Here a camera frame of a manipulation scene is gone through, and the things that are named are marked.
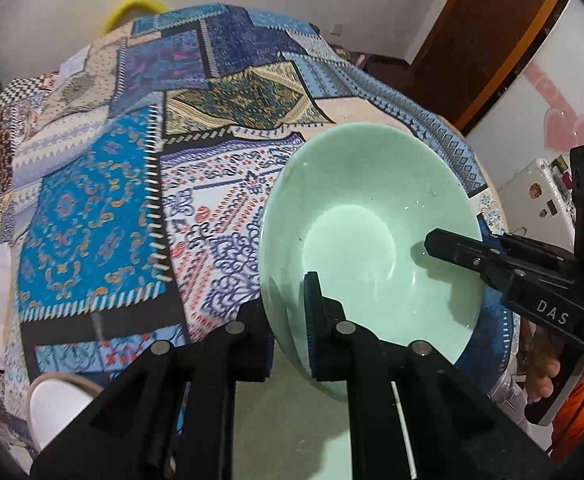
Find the person's right hand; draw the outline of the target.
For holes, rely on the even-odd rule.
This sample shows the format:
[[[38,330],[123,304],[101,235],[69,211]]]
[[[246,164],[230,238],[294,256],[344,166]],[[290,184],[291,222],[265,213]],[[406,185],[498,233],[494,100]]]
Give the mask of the person's right hand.
[[[560,372],[560,363],[551,337],[542,327],[536,327],[525,370],[528,402],[535,403],[549,398],[554,391],[552,378]]]

